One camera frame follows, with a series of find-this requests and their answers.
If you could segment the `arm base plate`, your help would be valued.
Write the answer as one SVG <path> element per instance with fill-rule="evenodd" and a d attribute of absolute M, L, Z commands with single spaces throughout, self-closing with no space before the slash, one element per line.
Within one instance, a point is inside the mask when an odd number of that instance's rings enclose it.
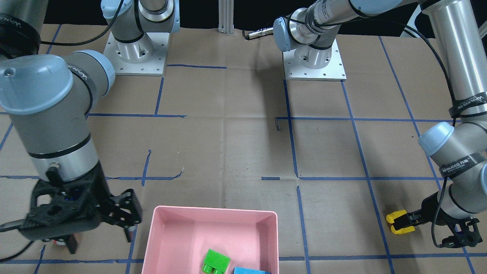
<path fill-rule="evenodd" d="M 110 33 L 103 54 L 118 76 L 163 76 L 170 33 L 145 33 L 136 42 L 122 43 Z"/>
<path fill-rule="evenodd" d="M 286 80 L 345 81 L 347 74 L 337 41 L 330 48 L 301 47 L 282 54 Z"/>

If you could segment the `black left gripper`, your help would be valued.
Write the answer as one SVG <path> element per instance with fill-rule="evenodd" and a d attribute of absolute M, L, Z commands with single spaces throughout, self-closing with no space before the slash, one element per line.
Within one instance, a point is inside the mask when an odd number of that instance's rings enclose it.
<path fill-rule="evenodd" d="M 451 199 L 450 191 L 438 191 L 435 194 L 425 198 L 422 201 L 421 209 L 407 213 L 407 222 L 405 229 L 407 231 L 414 231 L 416 226 L 431 222 L 431 237 L 433 244 L 437 248 L 462 248 L 475 247 L 482 243 L 482 236 L 480 235 L 477 224 L 479 220 L 471 214 L 466 217 L 454 217 L 452 214 L 445 211 L 447 200 Z M 436 225 L 447 226 L 452 232 L 452 235 L 442 239 L 438 244 L 435 237 L 434 228 Z"/>

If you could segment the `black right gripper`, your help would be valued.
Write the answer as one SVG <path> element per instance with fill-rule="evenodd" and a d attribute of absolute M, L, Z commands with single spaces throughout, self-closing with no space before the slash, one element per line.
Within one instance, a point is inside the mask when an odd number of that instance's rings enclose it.
<path fill-rule="evenodd" d="M 132 243 L 143 213 L 133 189 L 118 196 L 111 194 L 100 163 L 69 182 L 62 181 L 55 164 L 46 175 L 47 180 L 36 183 L 30 211 L 19 227 L 24 237 L 38 241 L 66 236 L 66 247 L 74 255 L 78 249 L 75 233 L 90 231 L 104 222 L 125 229 L 126 240 Z"/>

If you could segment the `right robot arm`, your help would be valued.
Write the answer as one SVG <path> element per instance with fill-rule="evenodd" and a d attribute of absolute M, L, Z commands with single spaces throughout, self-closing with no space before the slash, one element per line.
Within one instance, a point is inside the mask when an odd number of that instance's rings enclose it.
<path fill-rule="evenodd" d="M 28 246 L 56 241 L 71 254 L 76 234 L 107 223 L 123 228 L 128 242 L 142 221 L 133 189 L 110 190 L 87 124 L 87 114 L 121 74 L 161 75 L 169 33 L 179 31 L 177 0 L 103 0 L 113 49 L 39 54 L 46 0 L 1 1 L 1 107 L 10 116 L 40 178 L 22 220 L 1 225 L 16 229 Z"/>

